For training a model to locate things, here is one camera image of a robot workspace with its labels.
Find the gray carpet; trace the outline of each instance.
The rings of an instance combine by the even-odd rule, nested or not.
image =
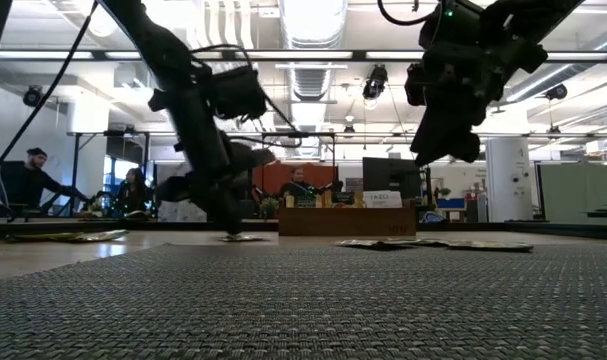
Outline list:
[[[607,245],[162,246],[0,280],[0,359],[607,359]]]

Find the monitor screen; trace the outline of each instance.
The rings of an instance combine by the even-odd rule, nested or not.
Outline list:
[[[413,160],[363,158],[363,191],[399,191],[401,198],[421,198],[421,169]]]

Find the blue object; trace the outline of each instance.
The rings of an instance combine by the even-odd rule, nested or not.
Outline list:
[[[439,209],[465,209],[465,199],[437,199],[436,206]]]
[[[436,223],[436,224],[440,224],[442,222],[447,221],[446,218],[444,218],[443,216],[433,212],[433,211],[428,211],[425,213],[425,215],[423,215],[423,219],[421,220],[422,223]]]

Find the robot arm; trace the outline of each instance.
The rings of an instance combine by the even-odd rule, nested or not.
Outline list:
[[[422,60],[408,68],[408,102],[426,106],[412,142],[418,166],[451,155],[479,156],[473,126],[503,96],[514,73],[547,60],[538,45],[582,0],[498,0],[483,9],[469,0],[441,0],[426,18]]]
[[[238,234],[240,215],[230,189],[235,177],[273,160],[269,150],[238,154],[213,116],[258,118],[267,111],[265,93],[257,73],[248,65],[212,74],[179,38],[152,22],[141,0],[98,0],[132,40],[156,79],[158,90],[148,105],[167,109],[193,171],[185,186],[191,200],[217,219],[228,233]]]

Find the yellow object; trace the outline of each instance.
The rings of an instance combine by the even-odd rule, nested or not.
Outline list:
[[[362,191],[357,191],[354,193],[354,207],[355,208],[364,208],[364,204],[363,204],[363,192]]]
[[[287,207],[287,208],[293,208],[294,207],[294,196],[287,195],[285,197],[285,207]]]
[[[332,191],[328,190],[323,193],[323,207],[332,207]]]

